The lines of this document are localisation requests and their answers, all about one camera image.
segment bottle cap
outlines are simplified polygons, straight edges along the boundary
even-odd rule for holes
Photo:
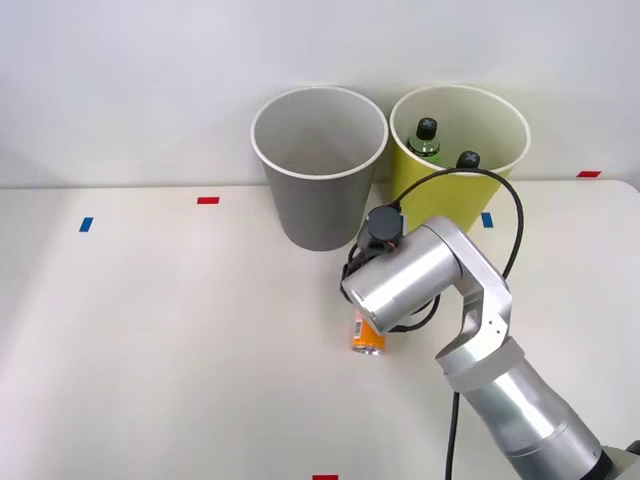
[[[418,122],[416,137],[418,137],[420,140],[433,140],[436,136],[437,129],[438,122],[436,122],[433,118],[423,118]]]
[[[468,150],[460,154],[456,168],[478,168],[478,165],[480,165],[480,155]]]

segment gray paper cup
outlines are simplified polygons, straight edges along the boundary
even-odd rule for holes
[[[380,109],[344,88],[301,88],[260,109],[251,142],[293,243],[333,250],[356,235],[388,136]]]

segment silver robotic arm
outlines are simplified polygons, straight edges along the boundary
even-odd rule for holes
[[[527,362],[509,336],[509,288],[448,219],[431,219],[342,285],[380,334],[455,286],[464,297],[462,328],[436,359],[524,480],[610,479],[626,468],[624,462],[613,465],[595,435]],[[611,455],[614,460],[627,453],[620,452]],[[636,474],[624,478],[640,478],[640,464],[634,466]]]

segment yellow cup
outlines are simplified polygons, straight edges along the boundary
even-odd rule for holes
[[[409,136],[423,117],[438,122],[439,165],[407,148]],[[531,144],[529,125],[513,105],[498,95],[464,85],[433,85],[408,93],[393,107],[390,123],[395,142],[394,199],[416,180],[455,167],[465,150],[480,155],[480,168],[507,177]],[[409,230],[441,215],[468,231],[499,187],[496,180],[477,174],[437,177],[405,197],[402,213],[408,217]]]

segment table surface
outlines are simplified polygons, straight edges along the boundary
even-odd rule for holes
[[[624,448],[640,438],[640,195],[515,186],[512,335]],[[494,228],[471,237],[501,269],[508,194],[487,211]],[[458,329],[452,289],[428,327],[368,357],[337,288],[348,247],[290,243],[265,187],[3,190],[0,226],[0,478],[443,476],[451,391],[434,357]],[[516,478],[464,401],[455,478]]]

